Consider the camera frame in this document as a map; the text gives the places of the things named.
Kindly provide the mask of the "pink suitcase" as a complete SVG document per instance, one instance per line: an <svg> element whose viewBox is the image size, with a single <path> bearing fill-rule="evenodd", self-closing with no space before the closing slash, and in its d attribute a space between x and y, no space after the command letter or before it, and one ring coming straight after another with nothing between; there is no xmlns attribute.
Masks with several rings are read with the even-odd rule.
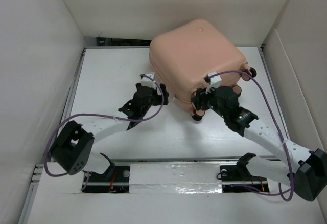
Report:
<svg viewBox="0 0 327 224"><path fill-rule="evenodd" d="M150 43L149 61L160 82L177 105L200 121L205 111L196 111L191 98L199 88L207 88L204 77L220 73L221 85L240 95L238 81L256 77L246 57L216 27L204 19L195 19L172 31L156 36Z"/></svg>

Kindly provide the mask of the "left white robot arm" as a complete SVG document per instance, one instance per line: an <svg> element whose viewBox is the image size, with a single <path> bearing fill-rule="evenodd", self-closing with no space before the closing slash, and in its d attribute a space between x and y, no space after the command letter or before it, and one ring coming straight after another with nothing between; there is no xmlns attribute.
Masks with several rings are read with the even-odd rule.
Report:
<svg viewBox="0 0 327 224"><path fill-rule="evenodd" d="M50 146L49 155L68 175L80 171L90 172L102 181L112 179L115 164L104 153L93 153L95 143L119 132L133 129L147 119L146 113L153 106L168 104L169 93L164 84L154 87L136 84L133 98L114 115L108 115L85 124L69 121Z"/></svg>

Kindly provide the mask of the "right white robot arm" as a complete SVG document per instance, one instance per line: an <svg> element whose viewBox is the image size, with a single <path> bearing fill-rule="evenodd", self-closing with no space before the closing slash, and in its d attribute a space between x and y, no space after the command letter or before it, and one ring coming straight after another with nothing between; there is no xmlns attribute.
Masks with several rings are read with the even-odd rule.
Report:
<svg viewBox="0 0 327 224"><path fill-rule="evenodd" d="M267 126L253 112L241 107L238 95L229 86L198 89L191 101L195 110L211 109L221 116L226 126L272 153L280 162L265 160L254 153L239 158L236 174L243 180L261 176L293 188L306 201L313 201L326 187L326 152L312 151Z"/></svg>

